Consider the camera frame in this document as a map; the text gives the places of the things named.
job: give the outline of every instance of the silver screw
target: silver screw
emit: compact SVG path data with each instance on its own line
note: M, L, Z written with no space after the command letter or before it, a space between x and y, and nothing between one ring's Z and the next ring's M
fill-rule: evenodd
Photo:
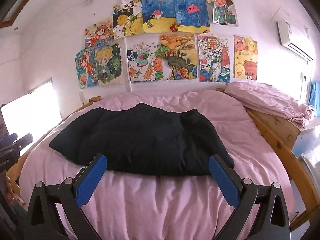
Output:
M273 183L273 186L274 186L275 188L280 188L280 184L279 184L278 182L274 182L274 183Z
M66 178L66 179L64 180L64 183L65 183L65 184L71 184L72 181L73 181L72 178Z
M252 183L251 179L248 179L248 178L244 178L243 182L247 185L250 185Z
M37 183L36 183L36 187L41 187L42 186L42 181L38 181Z

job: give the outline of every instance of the white air conditioner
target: white air conditioner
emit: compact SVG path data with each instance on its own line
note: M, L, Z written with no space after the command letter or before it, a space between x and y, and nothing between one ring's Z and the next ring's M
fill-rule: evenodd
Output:
M298 28L281 20L278 21L280 43L292 50L303 59L312 61L316 59L315 48L310 40Z

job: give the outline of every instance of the black garment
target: black garment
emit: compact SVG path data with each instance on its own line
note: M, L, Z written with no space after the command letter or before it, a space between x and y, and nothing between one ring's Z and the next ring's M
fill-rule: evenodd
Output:
M80 165L101 153L107 157L108 170L135 174L210 175L213 154L234 167L214 126L196 109L173 113L143 103L123 111L92 109L49 146Z

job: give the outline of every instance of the pink blanket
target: pink blanket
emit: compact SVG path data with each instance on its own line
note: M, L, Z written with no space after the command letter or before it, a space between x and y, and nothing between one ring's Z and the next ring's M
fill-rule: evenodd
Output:
M241 103L212 90L166 95L123 93L72 114L29 154L20 177L21 196L26 203L36 182L58 184L67 177L74 177L81 169L49 148L49 142L71 121L96 107L118 111L140 102L174 112L196 108L215 126L240 177L251 178L261 185L274 181L281 184L292 218L294 198L281 161L261 137ZM61 207L58 208L67 232L72 235ZM248 235L257 208L239 239ZM82 209L105 240L212 239L233 211L210 176L153 177L113 171L105 172L89 203Z
M224 92L243 106L265 114L289 119L298 126L306 126L315 116L313 106L300 104L273 86L255 82L232 82Z

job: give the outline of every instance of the folded pink blanket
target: folded pink blanket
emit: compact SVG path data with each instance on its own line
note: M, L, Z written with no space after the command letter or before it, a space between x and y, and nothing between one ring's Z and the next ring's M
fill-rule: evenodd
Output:
M273 86L253 82L232 82L224 90L244 107L289 119L300 127L315 116L313 106L300 104Z

